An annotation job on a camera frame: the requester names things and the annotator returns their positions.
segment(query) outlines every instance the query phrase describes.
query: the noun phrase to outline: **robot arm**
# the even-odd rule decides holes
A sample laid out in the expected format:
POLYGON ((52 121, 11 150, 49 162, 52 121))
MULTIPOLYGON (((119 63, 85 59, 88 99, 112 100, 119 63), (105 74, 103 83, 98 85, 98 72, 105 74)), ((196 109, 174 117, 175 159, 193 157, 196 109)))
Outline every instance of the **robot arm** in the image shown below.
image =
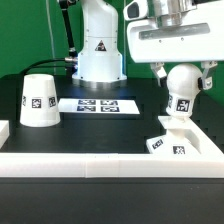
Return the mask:
POLYGON ((136 20, 127 28, 133 60, 149 62, 160 85, 165 62, 201 62, 199 86, 210 89, 216 61, 224 60, 223 8, 223 0, 134 0, 124 9, 126 20, 136 20))
MULTIPOLYGON (((78 0, 58 0, 65 20, 70 51, 74 43, 67 8, 78 0)), ((84 46, 77 54, 77 70, 72 78, 75 85, 111 88, 125 85, 122 55, 117 49, 118 13, 103 0, 80 0, 84 19, 84 46)))

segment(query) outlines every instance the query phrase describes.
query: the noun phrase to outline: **black cable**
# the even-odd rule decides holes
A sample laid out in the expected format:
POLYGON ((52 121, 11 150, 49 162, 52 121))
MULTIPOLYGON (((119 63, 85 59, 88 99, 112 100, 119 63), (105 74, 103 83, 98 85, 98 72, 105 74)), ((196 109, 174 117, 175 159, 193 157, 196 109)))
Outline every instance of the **black cable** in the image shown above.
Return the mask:
POLYGON ((64 58, 54 58, 54 59, 48 59, 48 60, 43 60, 43 61, 38 61, 32 65, 30 65, 29 67, 23 69, 19 74, 20 75, 26 75, 26 73, 32 69, 33 67, 37 66, 37 65, 41 65, 41 64, 46 64, 46 63, 50 63, 50 62, 57 62, 57 61, 63 61, 65 62, 64 58))

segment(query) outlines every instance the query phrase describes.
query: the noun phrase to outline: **metal bracket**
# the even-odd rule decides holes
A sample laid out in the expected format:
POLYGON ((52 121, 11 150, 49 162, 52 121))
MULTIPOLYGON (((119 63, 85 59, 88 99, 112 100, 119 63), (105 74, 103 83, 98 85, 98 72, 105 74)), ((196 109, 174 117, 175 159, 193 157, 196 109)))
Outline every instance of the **metal bracket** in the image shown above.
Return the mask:
POLYGON ((218 63, 216 61, 203 61, 201 67, 204 69, 202 77, 199 79, 199 89, 208 90, 212 88, 212 76, 216 71, 218 63))
POLYGON ((158 80, 158 85, 160 87, 165 87, 166 86, 166 80, 167 80, 167 73, 164 69, 164 63, 159 62, 159 63, 150 63, 151 70, 153 74, 156 76, 158 80))

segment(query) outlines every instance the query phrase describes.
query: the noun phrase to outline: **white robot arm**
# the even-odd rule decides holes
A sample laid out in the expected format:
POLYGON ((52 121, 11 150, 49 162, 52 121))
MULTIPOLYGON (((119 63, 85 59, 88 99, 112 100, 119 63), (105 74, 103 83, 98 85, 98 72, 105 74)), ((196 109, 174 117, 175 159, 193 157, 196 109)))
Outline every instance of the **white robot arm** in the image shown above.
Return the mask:
POLYGON ((124 9, 124 17, 137 20, 127 28, 133 60, 149 62, 159 84, 160 79, 166 77, 165 62, 202 62, 201 88, 210 89, 216 61, 224 60, 223 8, 223 0, 131 2, 124 9))
POLYGON ((137 20, 127 28, 133 60, 149 62, 159 84, 165 81, 169 90, 170 116, 159 117, 166 134, 146 142, 152 154, 202 154, 210 144, 189 117, 200 89, 212 87, 216 61, 224 60, 223 9, 224 0, 134 0, 124 9, 126 20, 137 20), (165 62, 182 64, 167 78, 165 62), (201 62, 203 73, 189 62, 201 62))
MULTIPOLYGON (((67 7, 77 2, 58 1, 64 1, 67 7)), ((78 70, 72 76, 73 83, 93 88, 125 85, 127 77, 123 75, 122 55, 117 49, 117 11, 103 0, 80 0, 80 3, 84 17, 84 47, 78 54, 78 70)))

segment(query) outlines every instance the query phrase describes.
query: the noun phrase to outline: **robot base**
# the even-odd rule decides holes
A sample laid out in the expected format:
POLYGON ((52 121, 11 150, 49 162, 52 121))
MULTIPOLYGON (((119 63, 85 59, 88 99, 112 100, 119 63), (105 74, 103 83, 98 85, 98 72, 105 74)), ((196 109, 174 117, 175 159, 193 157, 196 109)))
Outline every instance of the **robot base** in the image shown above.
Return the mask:
POLYGON ((114 82, 93 82, 82 80, 81 78, 77 78, 76 75, 72 76, 72 83, 78 86, 84 86, 93 89, 113 89, 117 87, 123 87, 127 84, 127 78, 125 76, 124 79, 120 79, 114 82))

